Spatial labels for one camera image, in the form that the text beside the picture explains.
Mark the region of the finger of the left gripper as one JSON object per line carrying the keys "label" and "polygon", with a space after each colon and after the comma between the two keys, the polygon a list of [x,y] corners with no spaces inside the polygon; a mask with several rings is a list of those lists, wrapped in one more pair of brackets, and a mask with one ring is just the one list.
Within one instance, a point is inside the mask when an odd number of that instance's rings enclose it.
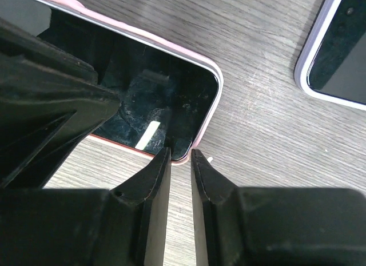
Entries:
{"label": "finger of the left gripper", "polygon": [[90,65],[1,20],[1,188],[43,187],[119,107]]}

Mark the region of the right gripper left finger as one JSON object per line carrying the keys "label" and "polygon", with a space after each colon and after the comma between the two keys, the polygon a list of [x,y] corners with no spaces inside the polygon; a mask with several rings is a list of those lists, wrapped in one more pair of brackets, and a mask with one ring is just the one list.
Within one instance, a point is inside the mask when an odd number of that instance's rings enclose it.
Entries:
{"label": "right gripper left finger", "polygon": [[162,265],[171,151],[112,190],[1,192],[2,265]]}

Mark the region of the blue phone black screen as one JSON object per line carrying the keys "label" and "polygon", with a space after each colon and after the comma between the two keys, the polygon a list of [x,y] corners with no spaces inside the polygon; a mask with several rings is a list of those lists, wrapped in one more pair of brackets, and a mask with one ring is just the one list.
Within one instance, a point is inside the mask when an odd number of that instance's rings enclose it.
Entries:
{"label": "blue phone black screen", "polygon": [[308,81],[315,92],[365,104],[365,0],[341,0]]}

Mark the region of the lilac phone case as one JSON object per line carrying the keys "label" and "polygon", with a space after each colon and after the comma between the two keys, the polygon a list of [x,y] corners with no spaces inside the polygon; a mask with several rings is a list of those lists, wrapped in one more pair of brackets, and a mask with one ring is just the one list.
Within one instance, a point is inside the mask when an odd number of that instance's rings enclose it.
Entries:
{"label": "lilac phone case", "polygon": [[329,28],[329,25],[335,15],[335,12],[337,11],[338,6],[340,5],[340,2],[341,0],[323,0],[295,65],[294,79],[297,86],[311,97],[333,102],[339,105],[349,106],[355,109],[365,110],[365,104],[363,105],[341,98],[321,94],[313,91],[308,85],[308,74],[312,67],[313,60],[321,46],[325,33]]}

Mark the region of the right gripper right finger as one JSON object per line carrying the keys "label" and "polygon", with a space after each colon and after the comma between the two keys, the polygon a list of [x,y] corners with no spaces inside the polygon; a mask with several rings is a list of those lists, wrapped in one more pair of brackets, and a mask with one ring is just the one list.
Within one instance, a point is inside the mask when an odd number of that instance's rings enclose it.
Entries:
{"label": "right gripper right finger", "polygon": [[191,155],[197,265],[364,265],[365,196],[347,188],[237,186]]}

